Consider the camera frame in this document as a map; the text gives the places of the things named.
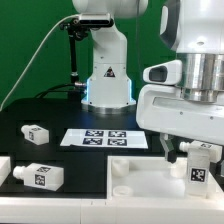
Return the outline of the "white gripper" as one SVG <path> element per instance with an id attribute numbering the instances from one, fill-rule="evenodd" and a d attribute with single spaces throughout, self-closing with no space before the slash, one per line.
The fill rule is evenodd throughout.
<path id="1" fill-rule="evenodd" d="M 173 86 L 147 84 L 137 104 L 137 124 L 161 133 L 165 160 L 170 163 L 177 159 L 172 135 L 224 145 L 224 93 L 218 94 L 215 103 L 187 101 L 180 93 Z"/>

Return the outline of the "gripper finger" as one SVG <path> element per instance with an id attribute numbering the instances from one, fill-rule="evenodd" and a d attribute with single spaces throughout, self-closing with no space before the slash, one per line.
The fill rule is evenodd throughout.
<path id="1" fill-rule="evenodd" d="M 224 160 L 219 162 L 217 165 L 217 175 L 224 177 Z"/>

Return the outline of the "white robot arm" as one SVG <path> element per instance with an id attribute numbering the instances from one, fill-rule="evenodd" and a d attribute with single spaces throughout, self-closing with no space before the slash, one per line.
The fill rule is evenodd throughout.
<path id="1" fill-rule="evenodd" d="M 174 163 L 174 136 L 224 146 L 224 0 L 167 0 L 160 37 L 176 58 L 144 70 L 136 121 Z"/>

